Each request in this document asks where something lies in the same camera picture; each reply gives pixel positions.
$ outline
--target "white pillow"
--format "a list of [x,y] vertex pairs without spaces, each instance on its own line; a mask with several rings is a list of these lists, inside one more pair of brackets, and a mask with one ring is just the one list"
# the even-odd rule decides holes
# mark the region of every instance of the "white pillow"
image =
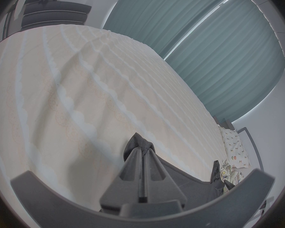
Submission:
[[241,142],[238,133],[230,129],[225,129],[221,126],[219,126],[219,128],[225,144],[228,162],[230,163],[231,167],[248,168],[248,154],[243,148],[243,143]]

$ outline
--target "curtain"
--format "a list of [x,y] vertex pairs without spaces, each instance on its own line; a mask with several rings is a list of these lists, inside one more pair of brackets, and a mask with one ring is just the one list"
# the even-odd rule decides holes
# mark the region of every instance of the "curtain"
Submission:
[[273,89],[285,69],[281,46],[251,0],[229,0],[166,59],[219,121],[234,121]]
[[104,29],[147,44],[164,58],[224,0],[119,0]]

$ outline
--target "beige bed sheet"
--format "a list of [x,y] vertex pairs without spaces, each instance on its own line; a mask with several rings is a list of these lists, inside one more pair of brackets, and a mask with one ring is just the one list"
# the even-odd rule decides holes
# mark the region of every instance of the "beige bed sheet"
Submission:
[[0,43],[0,189],[31,226],[11,178],[31,170],[98,211],[135,132],[203,181],[213,161],[226,159],[214,119],[147,45],[82,25],[30,29]]

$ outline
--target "teal curtain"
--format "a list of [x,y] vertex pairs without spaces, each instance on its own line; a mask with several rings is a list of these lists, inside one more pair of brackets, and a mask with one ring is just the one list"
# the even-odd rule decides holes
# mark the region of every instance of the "teal curtain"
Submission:
[[254,108],[285,69],[277,37],[251,0],[223,4],[166,62],[220,121],[234,121]]
[[119,0],[104,29],[147,44],[164,58],[205,14],[224,0]]

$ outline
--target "patterned fabric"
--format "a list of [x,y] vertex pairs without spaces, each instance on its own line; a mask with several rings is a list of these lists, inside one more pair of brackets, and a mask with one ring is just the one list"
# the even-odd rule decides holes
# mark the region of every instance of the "patterned fabric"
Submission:
[[82,25],[39,27],[0,43],[0,188],[17,212],[9,180],[26,170],[99,211],[135,132],[203,181],[213,161],[226,159],[214,119],[147,45]]
[[[242,181],[244,175],[239,170],[234,170],[231,165],[229,164],[228,160],[225,160],[222,163],[221,167],[221,180],[227,180],[234,185],[237,185]],[[224,193],[228,192],[227,187],[224,187]]]
[[225,129],[220,125],[218,126],[223,137],[228,161],[231,167],[248,168],[249,166],[248,153],[246,149],[243,147],[243,143],[237,131]]

